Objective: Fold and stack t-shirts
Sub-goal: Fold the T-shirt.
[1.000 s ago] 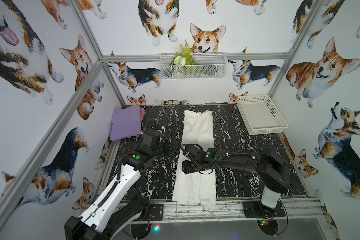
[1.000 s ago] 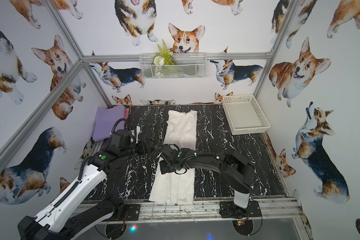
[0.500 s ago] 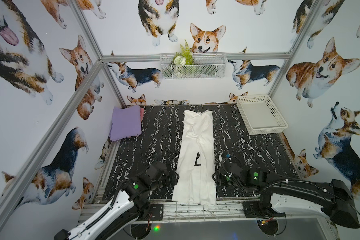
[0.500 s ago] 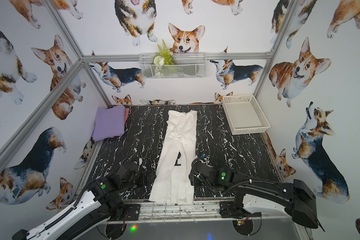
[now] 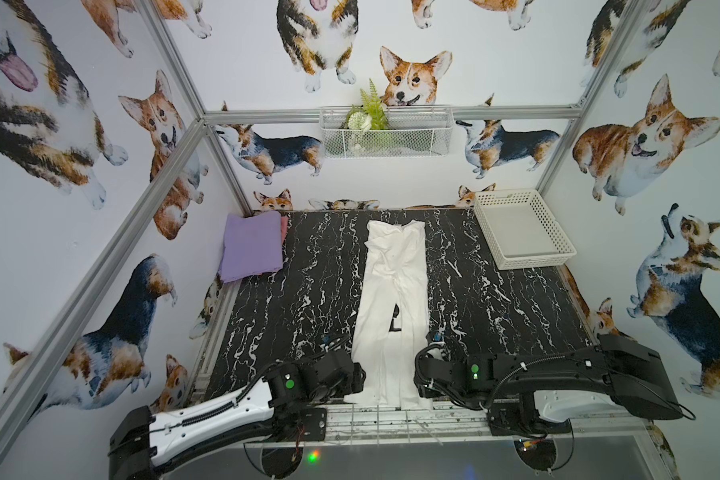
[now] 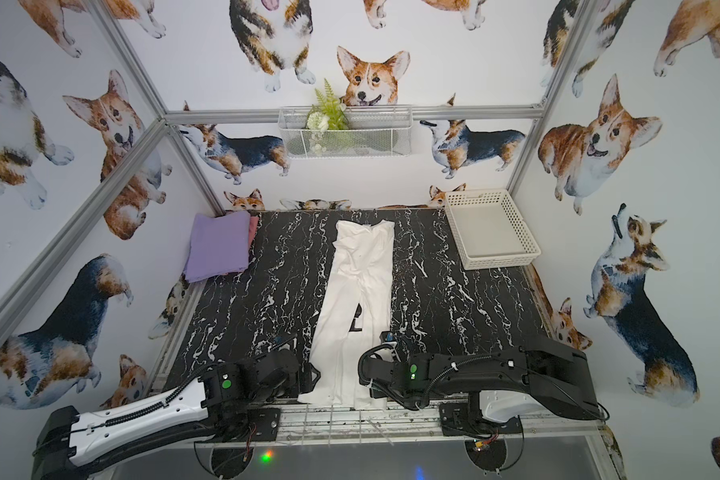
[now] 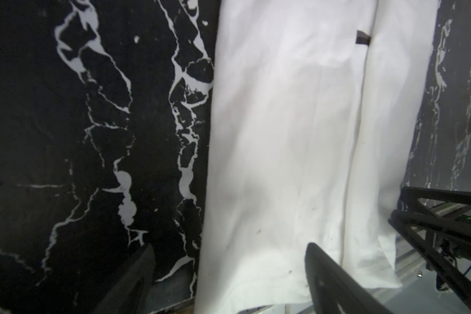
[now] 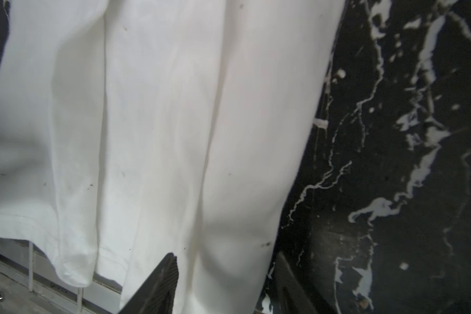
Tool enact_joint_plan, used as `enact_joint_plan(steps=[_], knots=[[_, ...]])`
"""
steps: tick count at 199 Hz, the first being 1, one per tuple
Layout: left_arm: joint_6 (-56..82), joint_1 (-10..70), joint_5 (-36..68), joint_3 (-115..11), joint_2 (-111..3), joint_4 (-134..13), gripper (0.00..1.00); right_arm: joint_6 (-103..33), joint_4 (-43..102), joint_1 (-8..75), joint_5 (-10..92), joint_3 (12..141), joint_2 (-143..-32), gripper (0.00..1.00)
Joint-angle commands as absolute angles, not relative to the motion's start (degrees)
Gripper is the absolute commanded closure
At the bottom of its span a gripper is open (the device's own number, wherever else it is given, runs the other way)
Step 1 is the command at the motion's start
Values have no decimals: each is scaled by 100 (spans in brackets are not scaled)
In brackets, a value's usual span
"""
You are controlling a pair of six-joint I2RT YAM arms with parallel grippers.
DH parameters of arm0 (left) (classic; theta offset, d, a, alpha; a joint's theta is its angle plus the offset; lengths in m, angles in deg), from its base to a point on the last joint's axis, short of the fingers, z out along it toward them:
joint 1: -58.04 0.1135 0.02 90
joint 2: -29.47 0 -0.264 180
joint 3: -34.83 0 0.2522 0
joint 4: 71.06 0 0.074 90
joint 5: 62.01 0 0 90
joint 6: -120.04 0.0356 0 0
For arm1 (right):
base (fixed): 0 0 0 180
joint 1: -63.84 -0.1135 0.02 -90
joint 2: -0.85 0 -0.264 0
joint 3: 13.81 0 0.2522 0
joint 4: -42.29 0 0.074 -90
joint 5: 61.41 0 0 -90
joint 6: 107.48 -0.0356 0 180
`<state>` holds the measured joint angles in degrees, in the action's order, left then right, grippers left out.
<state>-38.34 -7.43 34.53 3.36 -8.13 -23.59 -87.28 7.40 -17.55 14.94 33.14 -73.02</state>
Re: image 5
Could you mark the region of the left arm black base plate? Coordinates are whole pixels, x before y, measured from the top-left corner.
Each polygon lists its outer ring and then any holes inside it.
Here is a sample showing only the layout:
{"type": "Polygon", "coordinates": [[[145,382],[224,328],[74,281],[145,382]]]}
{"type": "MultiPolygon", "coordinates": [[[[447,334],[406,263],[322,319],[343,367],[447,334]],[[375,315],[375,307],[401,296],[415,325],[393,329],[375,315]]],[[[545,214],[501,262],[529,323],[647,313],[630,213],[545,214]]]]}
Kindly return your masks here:
{"type": "Polygon", "coordinates": [[[285,417],[278,424],[278,431],[272,439],[278,442],[322,442],[326,438],[327,410],[308,408],[285,417]]]}

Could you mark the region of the white printed t-shirt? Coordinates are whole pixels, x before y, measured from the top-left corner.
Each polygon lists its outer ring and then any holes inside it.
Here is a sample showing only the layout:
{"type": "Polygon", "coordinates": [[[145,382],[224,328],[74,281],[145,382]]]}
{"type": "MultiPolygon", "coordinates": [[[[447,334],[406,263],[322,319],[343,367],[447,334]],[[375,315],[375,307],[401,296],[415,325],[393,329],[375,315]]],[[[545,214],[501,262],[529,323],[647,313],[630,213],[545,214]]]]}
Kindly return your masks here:
{"type": "Polygon", "coordinates": [[[428,345],[426,224],[370,221],[367,259],[351,358],[366,378],[361,392],[346,395],[360,407],[429,409],[414,384],[416,354],[428,345]]]}

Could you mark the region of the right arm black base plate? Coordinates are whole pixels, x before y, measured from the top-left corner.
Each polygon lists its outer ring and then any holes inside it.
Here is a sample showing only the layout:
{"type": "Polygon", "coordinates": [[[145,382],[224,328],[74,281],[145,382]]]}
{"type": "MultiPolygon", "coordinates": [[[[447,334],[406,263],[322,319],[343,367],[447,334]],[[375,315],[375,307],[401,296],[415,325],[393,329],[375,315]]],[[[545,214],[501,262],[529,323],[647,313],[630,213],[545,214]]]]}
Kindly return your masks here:
{"type": "Polygon", "coordinates": [[[518,436],[543,439],[549,435],[564,435],[573,431],[569,420],[554,422],[541,418],[531,398],[501,401],[488,408],[489,430],[494,436],[518,436]]]}

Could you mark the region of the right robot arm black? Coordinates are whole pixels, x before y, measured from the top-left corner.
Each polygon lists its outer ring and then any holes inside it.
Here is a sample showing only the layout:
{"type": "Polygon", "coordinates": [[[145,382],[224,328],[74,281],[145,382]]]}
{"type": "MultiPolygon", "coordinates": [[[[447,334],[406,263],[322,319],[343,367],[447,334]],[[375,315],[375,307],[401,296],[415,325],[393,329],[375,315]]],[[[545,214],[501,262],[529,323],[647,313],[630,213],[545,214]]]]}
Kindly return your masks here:
{"type": "Polygon", "coordinates": [[[437,357],[443,343],[420,350],[414,383],[423,398],[445,397],[483,412],[496,436],[569,433],[574,418],[625,411],[645,420],[678,420],[684,411],[660,355],[618,335],[545,356],[478,353],[437,357]]]}

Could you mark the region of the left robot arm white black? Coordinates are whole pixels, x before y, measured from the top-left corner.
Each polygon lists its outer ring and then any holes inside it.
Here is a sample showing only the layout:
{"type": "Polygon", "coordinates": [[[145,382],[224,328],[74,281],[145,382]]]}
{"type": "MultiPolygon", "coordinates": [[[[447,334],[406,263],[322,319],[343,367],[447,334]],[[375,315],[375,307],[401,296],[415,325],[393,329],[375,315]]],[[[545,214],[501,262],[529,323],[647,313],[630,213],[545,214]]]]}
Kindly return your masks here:
{"type": "Polygon", "coordinates": [[[160,479],[203,456],[255,441],[322,440],[325,403],[362,391],[342,349],[263,368],[246,386],[191,407],[130,411],[109,440],[111,479],[160,479]]]}

